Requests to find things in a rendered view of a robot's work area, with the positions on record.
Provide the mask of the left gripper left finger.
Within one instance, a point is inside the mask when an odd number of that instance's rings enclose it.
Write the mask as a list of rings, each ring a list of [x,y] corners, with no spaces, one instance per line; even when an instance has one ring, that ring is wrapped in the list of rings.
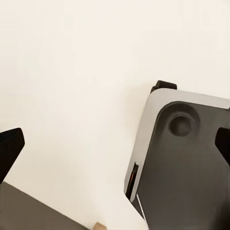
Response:
[[[25,140],[20,127],[0,133],[0,184],[2,184],[24,146]]]

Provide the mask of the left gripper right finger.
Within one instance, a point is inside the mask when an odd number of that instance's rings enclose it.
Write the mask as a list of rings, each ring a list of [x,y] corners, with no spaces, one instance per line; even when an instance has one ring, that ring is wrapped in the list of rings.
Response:
[[[218,129],[215,145],[230,166],[230,129],[223,127]]]

